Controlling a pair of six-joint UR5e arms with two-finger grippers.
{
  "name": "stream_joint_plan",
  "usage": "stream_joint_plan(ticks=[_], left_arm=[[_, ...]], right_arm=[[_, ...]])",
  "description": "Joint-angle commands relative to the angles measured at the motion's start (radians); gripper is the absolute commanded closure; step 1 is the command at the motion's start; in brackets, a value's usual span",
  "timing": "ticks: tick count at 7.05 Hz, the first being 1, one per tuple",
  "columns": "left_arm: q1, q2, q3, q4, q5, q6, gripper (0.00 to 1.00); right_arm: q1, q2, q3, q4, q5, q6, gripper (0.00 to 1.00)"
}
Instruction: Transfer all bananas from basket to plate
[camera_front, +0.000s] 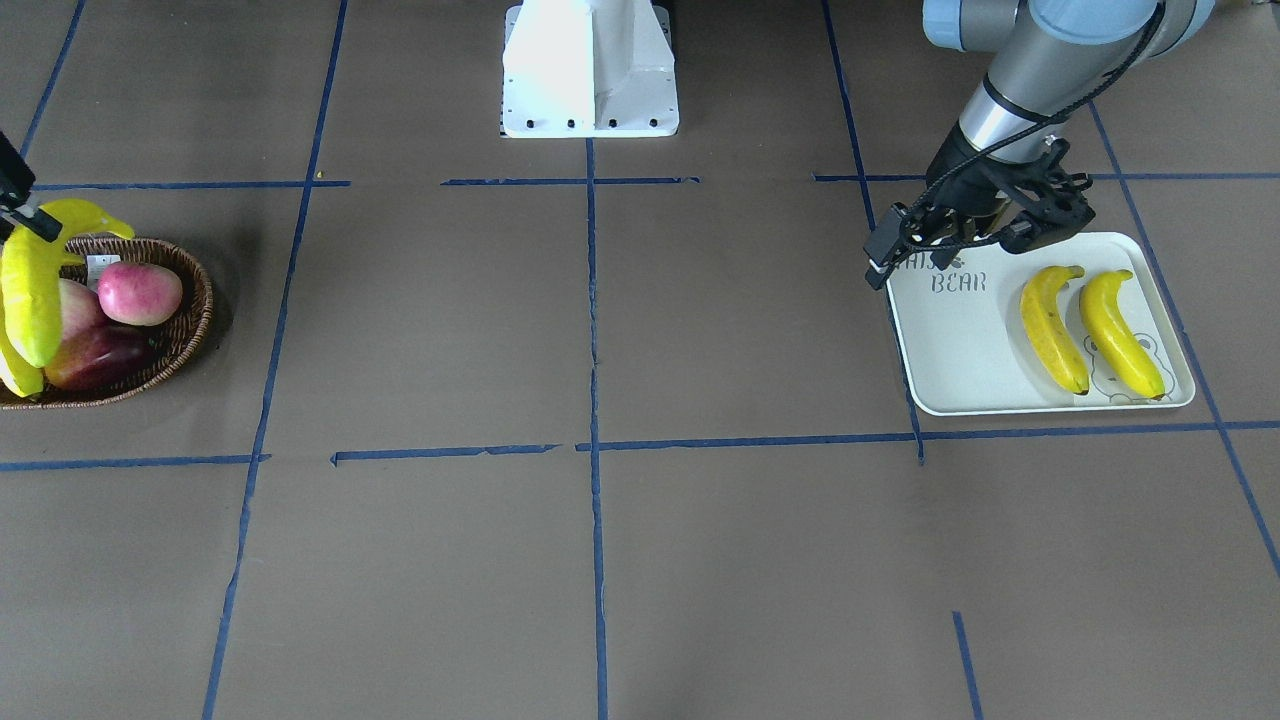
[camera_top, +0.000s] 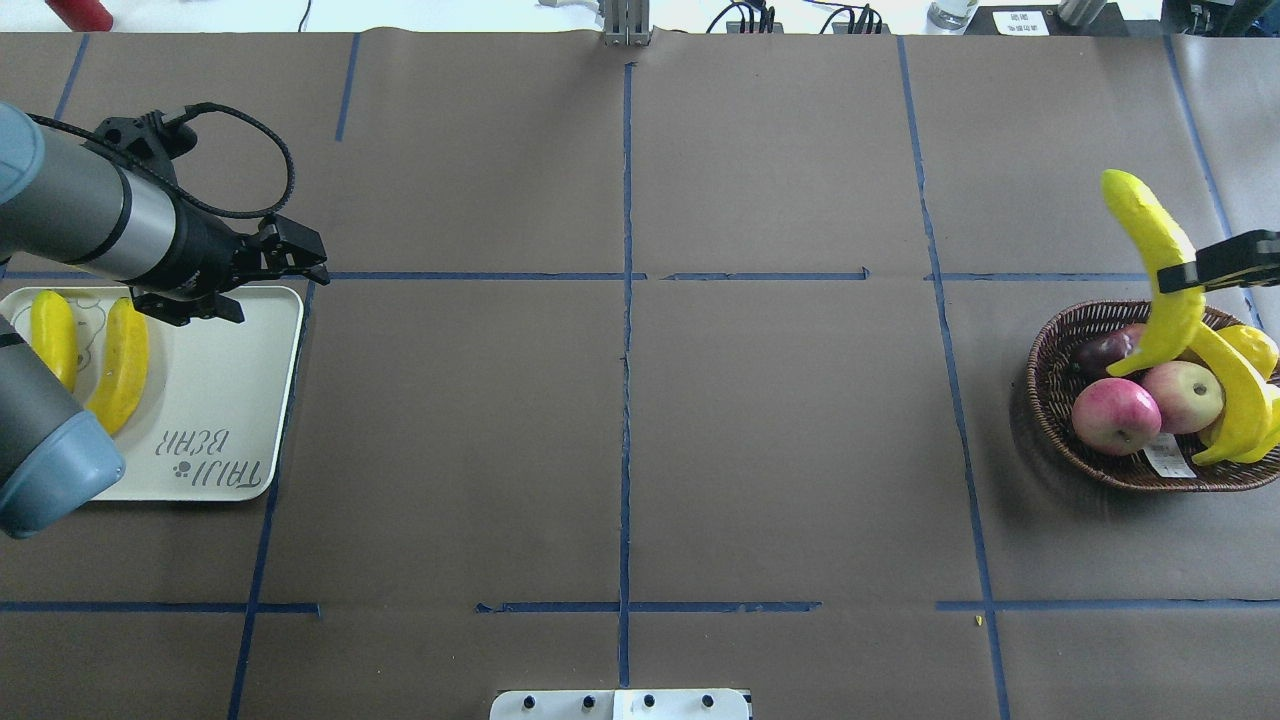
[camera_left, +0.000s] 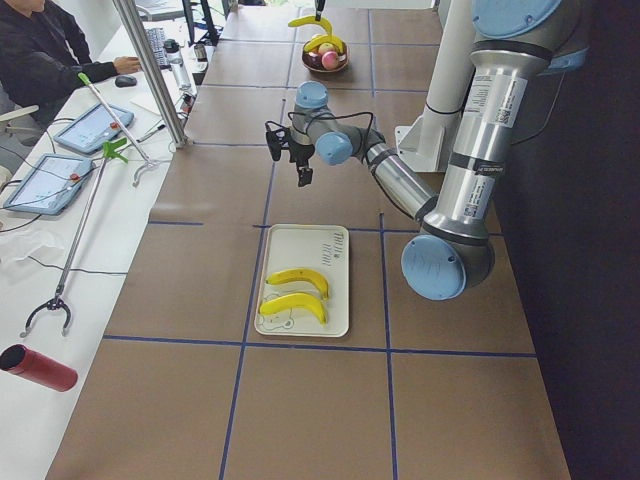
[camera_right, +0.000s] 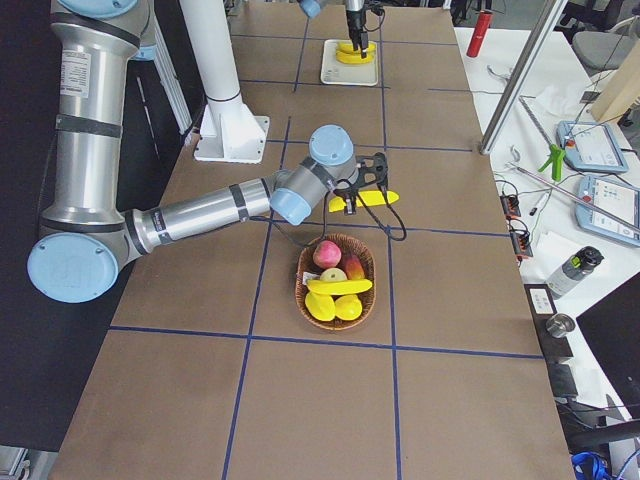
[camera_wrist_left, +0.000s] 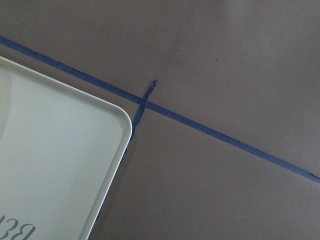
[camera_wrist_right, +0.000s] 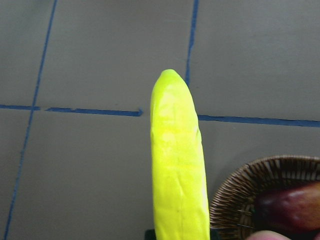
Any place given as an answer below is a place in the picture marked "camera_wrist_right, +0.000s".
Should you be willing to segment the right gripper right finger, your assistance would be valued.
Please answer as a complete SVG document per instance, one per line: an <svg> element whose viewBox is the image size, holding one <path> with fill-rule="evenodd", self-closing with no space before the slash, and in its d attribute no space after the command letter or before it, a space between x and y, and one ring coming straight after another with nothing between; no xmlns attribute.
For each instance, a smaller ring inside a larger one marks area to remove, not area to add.
<svg viewBox="0 0 320 240"><path fill-rule="evenodd" d="M210 229L210 240L218 240L218 232L215 229Z"/></svg>

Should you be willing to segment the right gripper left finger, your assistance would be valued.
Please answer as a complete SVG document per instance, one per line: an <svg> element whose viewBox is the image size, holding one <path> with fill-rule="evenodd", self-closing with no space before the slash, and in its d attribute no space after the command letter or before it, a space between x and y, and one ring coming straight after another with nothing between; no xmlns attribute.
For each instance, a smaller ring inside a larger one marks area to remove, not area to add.
<svg viewBox="0 0 320 240"><path fill-rule="evenodd" d="M147 229L144 232L144 240L156 240L156 232L154 229Z"/></svg>

